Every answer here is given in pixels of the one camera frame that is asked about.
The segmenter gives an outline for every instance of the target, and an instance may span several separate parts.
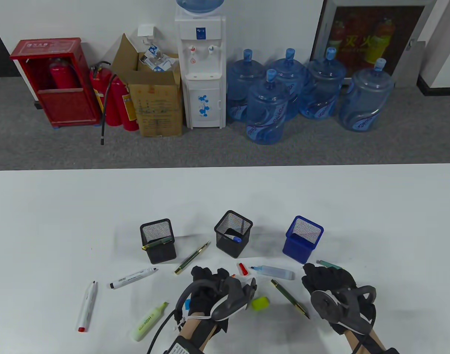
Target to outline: blue bottle cap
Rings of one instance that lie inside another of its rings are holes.
[[[295,55],[295,49],[294,48],[288,48],[285,51],[285,59],[286,60],[289,60],[289,61],[294,60],[294,55]]]
[[[326,58],[327,58],[328,60],[333,60],[333,59],[335,59],[335,57],[336,57],[336,48],[334,48],[334,47],[329,47],[329,48],[326,50]]]
[[[387,63],[387,61],[384,58],[379,58],[378,60],[375,61],[374,70],[382,71],[382,69],[384,69],[384,66],[386,63]]]
[[[274,82],[274,79],[276,78],[276,75],[277,75],[277,71],[275,71],[274,69],[269,69],[266,72],[266,81]]]
[[[253,51],[251,49],[245,49],[243,51],[243,59],[244,61],[251,61],[253,58]]]

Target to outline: cardboard box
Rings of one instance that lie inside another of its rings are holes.
[[[183,92],[179,63],[173,71],[154,72],[139,61],[124,34],[112,69],[128,85],[143,136],[178,136],[183,133]]]

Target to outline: red cabinet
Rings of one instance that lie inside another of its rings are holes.
[[[10,57],[19,61],[53,128],[100,124],[80,38],[20,41]],[[71,88],[59,88],[63,74]]]

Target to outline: mesh pen cup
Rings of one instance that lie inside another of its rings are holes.
[[[250,240],[253,223],[229,210],[215,226],[217,248],[233,258],[238,258]]]
[[[301,216],[296,216],[286,233],[283,253],[305,264],[323,234],[323,227]]]
[[[146,246],[148,243],[158,241],[162,238],[171,236],[173,241],[159,244],[147,249],[149,260],[151,264],[171,261],[176,258],[176,248],[174,247],[174,234],[171,227],[171,220],[163,219],[149,222],[139,227],[141,233],[141,243]]]

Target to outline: gray carpet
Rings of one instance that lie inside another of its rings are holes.
[[[450,97],[395,90],[370,133],[298,117],[286,125],[282,142],[260,146],[243,130],[235,123],[143,138],[107,127],[100,146],[100,128],[53,130],[21,78],[0,78],[0,170],[450,162]]]

